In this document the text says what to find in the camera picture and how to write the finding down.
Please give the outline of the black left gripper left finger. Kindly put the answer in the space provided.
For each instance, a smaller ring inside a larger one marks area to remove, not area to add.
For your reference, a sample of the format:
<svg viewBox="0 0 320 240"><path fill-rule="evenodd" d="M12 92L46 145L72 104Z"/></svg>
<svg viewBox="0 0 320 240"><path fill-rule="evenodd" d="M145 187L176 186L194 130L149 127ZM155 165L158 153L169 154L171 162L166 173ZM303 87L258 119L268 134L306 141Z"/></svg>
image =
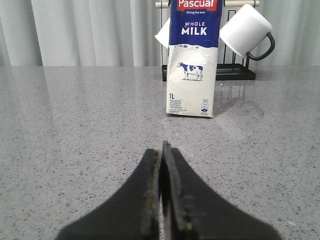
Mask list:
<svg viewBox="0 0 320 240"><path fill-rule="evenodd" d="M107 201L65 226L58 240L157 240L160 152L147 149L127 181Z"/></svg>

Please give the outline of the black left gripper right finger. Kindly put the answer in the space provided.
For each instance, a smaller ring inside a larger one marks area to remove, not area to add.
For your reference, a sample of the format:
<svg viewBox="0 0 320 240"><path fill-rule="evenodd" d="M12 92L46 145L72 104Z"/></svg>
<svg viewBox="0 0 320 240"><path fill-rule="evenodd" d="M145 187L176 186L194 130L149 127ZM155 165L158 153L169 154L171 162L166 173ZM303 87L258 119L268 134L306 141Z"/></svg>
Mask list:
<svg viewBox="0 0 320 240"><path fill-rule="evenodd" d="M166 240L279 240L271 225L211 189L181 152L162 146L162 207Z"/></svg>

